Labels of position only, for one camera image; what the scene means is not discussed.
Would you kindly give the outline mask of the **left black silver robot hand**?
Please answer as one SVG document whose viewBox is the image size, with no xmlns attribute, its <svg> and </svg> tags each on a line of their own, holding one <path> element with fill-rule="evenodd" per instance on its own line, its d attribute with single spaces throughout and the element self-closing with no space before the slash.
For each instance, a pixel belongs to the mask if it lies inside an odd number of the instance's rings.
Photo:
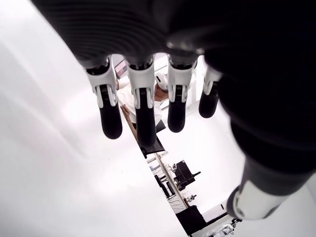
<svg viewBox="0 0 316 237">
<path fill-rule="evenodd" d="M 316 171 L 316 3 L 313 0 L 36 0 L 86 70 L 104 134 L 122 133 L 110 57 L 127 62 L 138 141 L 156 141 L 154 54 L 168 55 L 168 127 L 180 132 L 193 69 L 207 69 L 199 112 L 220 102 L 245 154 L 227 202 L 242 220 L 270 216 Z"/>
</svg>

